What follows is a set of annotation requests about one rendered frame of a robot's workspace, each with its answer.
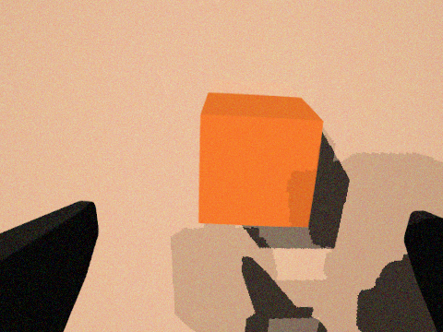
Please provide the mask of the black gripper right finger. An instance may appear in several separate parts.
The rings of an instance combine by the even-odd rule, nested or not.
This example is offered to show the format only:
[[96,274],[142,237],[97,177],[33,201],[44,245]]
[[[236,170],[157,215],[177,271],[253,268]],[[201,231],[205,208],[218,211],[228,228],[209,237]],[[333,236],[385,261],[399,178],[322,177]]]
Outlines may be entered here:
[[403,240],[433,324],[443,332],[443,218],[413,211]]

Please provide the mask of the orange block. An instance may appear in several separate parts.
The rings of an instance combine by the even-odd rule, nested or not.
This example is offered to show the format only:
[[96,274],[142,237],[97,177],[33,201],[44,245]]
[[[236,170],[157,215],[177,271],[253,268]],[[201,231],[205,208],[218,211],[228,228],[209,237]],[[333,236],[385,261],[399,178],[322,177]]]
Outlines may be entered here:
[[198,224],[309,228],[322,123],[302,97],[208,93]]

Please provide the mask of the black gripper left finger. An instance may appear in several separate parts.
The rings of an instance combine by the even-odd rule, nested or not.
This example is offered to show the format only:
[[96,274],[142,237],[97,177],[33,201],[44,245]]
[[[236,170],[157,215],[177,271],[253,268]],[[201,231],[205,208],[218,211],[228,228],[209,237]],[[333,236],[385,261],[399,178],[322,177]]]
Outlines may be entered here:
[[97,239],[95,203],[80,200],[0,232],[0,332],[64,332]]

